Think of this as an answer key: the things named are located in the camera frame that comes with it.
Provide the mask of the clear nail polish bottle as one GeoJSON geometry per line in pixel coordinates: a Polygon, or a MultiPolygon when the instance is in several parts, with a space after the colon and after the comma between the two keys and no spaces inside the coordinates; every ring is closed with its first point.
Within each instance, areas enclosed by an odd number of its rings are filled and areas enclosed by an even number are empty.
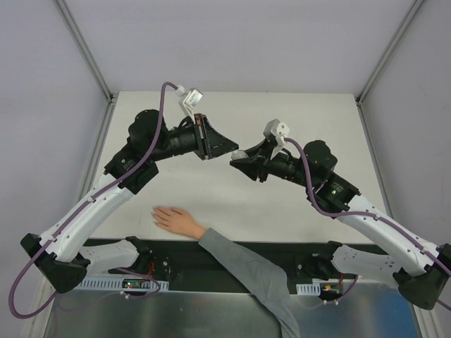
{"type": "Polygon", "coordinates": [[[231,154],[231,160],[232,161],[237,161],[237,160],[241,160],[241,159],[245,159],[248,158],[249,156],[247,155],[247,153],[244,150],[236,150],[233,151],[231,154]]]}

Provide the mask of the grey sleeved forearm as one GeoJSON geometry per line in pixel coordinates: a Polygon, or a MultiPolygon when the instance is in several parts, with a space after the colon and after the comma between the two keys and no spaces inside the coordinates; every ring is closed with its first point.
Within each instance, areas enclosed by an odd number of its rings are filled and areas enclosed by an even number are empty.
{"type": "Polygon", "coordinates": [[[206,230],[199,245],[273,314],[283,337],[301,336],[292,312],[288,278],[281,267],[211,228],[206,230]]]}

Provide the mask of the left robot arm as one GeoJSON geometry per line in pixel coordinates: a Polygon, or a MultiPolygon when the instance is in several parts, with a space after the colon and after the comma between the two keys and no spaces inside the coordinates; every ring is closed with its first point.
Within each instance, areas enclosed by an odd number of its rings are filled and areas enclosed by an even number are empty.
{"type": "Polygon", "coordinates": [[[27,234],[20,244],[59,294],[76,288],[85,277],[118,268],[149,272],[152,255],[135,236],[100,246],[85,246],[93,232],[121,205],[137,195],[159,172],[157,161],[195,153],[210,160],[238,149],[238,144],[197,114],[169,130],[157,110],[137,114],[126,145],[73,210],[46,232],[27,234]]]}

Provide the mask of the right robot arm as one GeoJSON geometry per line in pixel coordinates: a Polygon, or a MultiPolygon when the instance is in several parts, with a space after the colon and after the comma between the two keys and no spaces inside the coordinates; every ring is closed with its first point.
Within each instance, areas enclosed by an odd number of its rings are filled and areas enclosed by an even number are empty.
{"type": "Polygon", "coordinates": [[[306,271],[323,280],[338,273],[377,280],[396,288],[411,304],[433,309],[450,279],[450,245],[429,242],[380,211],[334,172],[338,160],[323,140],[305,146],[287,141],[297,148],[299,158],[265,139],[250,149],[234,151],[230,165],[254,181],[265,182],[273,175],[305,187],[318,213],[350,226],[384,252],[368,253],[329,242],[328,253],[315,258],[306,271]]]}

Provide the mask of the person's hand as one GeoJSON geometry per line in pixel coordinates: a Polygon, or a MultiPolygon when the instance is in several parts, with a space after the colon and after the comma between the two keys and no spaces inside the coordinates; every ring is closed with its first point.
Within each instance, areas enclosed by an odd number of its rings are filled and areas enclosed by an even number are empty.
{"type": "Polygon", "coordinates": [[[197,223],[194,218],[185,210],[163,206],[153,208],[152,217],[154,224],[163,230],[200,240],[206,232],[206,228],[197,223]]]}

